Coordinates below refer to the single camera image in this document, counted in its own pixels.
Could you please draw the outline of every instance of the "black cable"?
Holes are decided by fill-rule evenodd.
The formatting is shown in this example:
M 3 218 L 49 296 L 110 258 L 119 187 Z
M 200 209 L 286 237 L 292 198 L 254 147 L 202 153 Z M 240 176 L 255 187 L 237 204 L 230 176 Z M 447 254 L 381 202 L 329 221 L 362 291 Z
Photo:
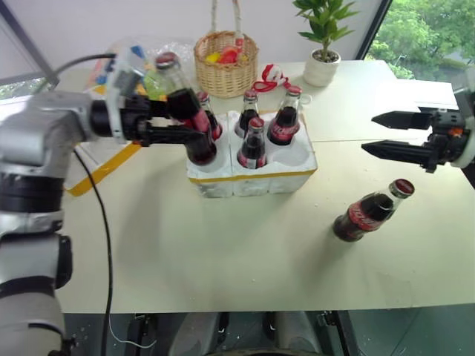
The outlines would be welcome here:
M 107 304 L 105 306 L 105 313 L 104 313 L 104 320 L 102 322 L 102 336 L 101 336 L 101 356 L 106 356 L 107 353 L 107 336 L 108 336 L 108 328 L 109 328 L 109 316 L 111 315 L 111 304 L 112 304 L 112 290 L 113 290 L 113 280 L 112 280 L 112 248 L 111 248 L 111 232 L 109 231 L 109 222 L 107 220 L 107 215 L 105 213 L 105 206 L 102 202 L 102 198 L 97 190 L 96 183 L 94 182 L 94 178 L 92 177 L 91 172 L 89 171 L 88 167 L 82 160 L 81 156 L 77 153 L 76 149 L 73 151 L 78 159 L 81 166 L 84 168 L 86 174 L 88 175 L 89 180 L 91 181 L 92 189 L 94 189 L 94 193 L 96 194 L 97 201 L 101 206 L 102 218 L 104 220 L 105 226 L 105 238 L 107 241 L 107 263 L 108 263 L 108 274 L 109 274 L 109 282 L 108 282 L 108 295 L 107 295 Z
M 81 58 L 78 58 L 78 59 L 74 59 L 73 61 L 71 62 L 68 62 L 66 63 L 65 65 L 62 65 L 61 67 L 59 67 L 58 69 L 56 69 L 52 74 L 51 76 L 53 78 L 57 77 L 59 74 L 61 74 L 62 72 L 64 72 L 65 70 L 67 70 L 68 68 L 70 67 L 73 67 L 74 65 L 77 65 L 79 63 L 83 63 L 83 62 L 87 62 L 87 61 L 93 61 L 95 59 L 103 59 L 103 58 L 115 58 L 116 57 L 116 54 L 115 53 L 101 53 L 101 54 L 93 54 L 91 56 L 86 56 L 86 57 L 81 57 Z M 45 86 L 48 84 L 48 81 L 45 79 L 43 81 L 43 83 L 40 84 L 40 86 L 37 87 L 37 89 L 35 89 L 35 91 L 33 92 L 33 94 L 37 94 L 39 93 L 40 91 L 42 91 Z

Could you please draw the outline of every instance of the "foam bottle holder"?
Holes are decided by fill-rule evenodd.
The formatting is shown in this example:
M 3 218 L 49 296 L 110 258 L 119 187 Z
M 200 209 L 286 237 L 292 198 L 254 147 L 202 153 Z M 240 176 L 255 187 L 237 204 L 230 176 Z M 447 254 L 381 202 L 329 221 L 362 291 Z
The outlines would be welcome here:
M 292 193 L 298 190 L 317 170 L 317 160 L 309 140 L 304 117 L 300 113 L 300 129 L 290 145 L 275 145 L 267 139 L 267 128 L 276 112 L 261 114 L 264 120 L 267 164 L 258 169 L 244 168 L 238 162 L 243 144 L 234 131 L 240 113 L 229 111 L 216 116 L 223 133 L 216 141 L 217 155 L 206 166 L 187 162 L 188 178 L 203 197 L 217 198 L 232 195 L 246 197 L 262 194 Z

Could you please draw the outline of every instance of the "yellow tape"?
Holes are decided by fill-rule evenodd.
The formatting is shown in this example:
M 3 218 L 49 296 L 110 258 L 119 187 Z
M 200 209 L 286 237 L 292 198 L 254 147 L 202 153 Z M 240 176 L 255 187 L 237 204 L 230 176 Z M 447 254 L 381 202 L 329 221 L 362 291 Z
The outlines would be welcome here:
M 238 180 L 246 180 L 246 179 L 263 179 L 263 178 L 275 178 L 275 177 L 295 177 L 295 176 L 311 176 L 317 170 L 311 169 L 310 171 L 302 171 L 302 172 L 280 172 L 280 173 L 268 173 L 268 174 L 256 174 L 255 176 L 233 176 L 233 177 L 224 177 L 224 178 L 206 178 L 206 179 L 198 179 L 198 178 L 189 178 L 190 182 L 195 184 L 200 183 L 217 183 L 217 182 L 237 182 Z
M 91 175 L 94 179 L 94 182 L 97 184 L 101 180 L 107 177 L 112 173 L 117 167 L 123 164 L 130 156 L 135 154 L 141 148 L 140 145 L 128 144 L 120 152 L 114 155 L 110 160 L 101 165 L 96 169 Z M 76 184 L 71 189 L 66 189 L 68 193 L 78 197 L 83 195 L 86 191 L 92 188 L 91 181 L 88 177 L 84 178 L 81 182 Z

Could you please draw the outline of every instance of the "trees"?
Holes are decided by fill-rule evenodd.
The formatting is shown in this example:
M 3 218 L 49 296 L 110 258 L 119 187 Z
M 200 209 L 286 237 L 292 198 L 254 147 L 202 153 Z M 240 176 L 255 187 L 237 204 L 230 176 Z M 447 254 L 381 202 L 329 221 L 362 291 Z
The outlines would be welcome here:
M 452 53 L 475 60 L 474 0 L 393 0 L 368 52 L 398 78 L 438 81 L 461 70 Z

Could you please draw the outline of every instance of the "wicker basket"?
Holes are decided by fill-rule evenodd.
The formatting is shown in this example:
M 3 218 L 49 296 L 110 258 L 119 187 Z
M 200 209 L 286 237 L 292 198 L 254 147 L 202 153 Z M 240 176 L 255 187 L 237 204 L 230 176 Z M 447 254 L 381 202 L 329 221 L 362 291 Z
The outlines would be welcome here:
M 216 0 L 213 1 L 212 31 L 194 46 L 196 74 L 202 89 L 220 98 L 243 95 L 250 89 L 258 75 L 258 51 L 255 42 L 240 31 L 240 11 L 238 1 L 233 0 L 236 31 L 216 32 Z M 225 46 L 238 45 L 247 61 L 228 65 L 208 63 L 206 56 L 221 52 Z

